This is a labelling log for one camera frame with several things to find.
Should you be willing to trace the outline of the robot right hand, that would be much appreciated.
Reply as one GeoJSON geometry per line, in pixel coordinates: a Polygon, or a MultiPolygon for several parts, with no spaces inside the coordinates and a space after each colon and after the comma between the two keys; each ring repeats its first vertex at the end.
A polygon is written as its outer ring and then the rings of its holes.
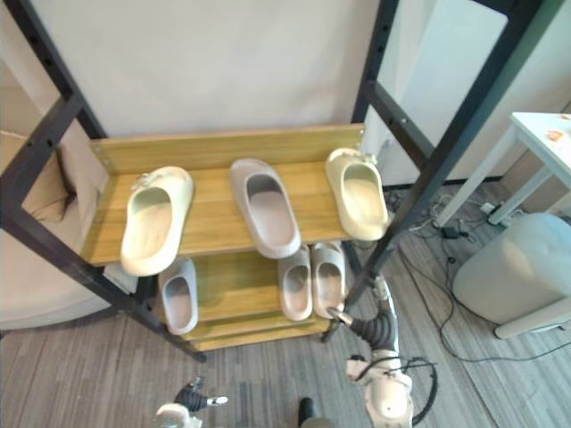
{"type": "Polygon", "coordinates": [[[375,278],[372,291],[377,303],[377,314],[373,318],[358,319],[333,307],[329,307],[327,313],[358,335],[372,352],[386,350],[399,354],[397,311],[384,276],[375,278]]]}

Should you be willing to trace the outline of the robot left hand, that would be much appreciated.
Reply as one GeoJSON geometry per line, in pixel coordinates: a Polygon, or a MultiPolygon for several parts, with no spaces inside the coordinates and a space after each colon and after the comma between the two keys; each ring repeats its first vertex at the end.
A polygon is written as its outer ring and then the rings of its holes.
{"type": "Polygon", "coordinates": [[[218,407],[228,403],[228,396],[203,395],[204,379],[197,376],[187,383],[176,395],[174,402],[185,407],[189,412],[198,412],[207,407],[218,407]]]}

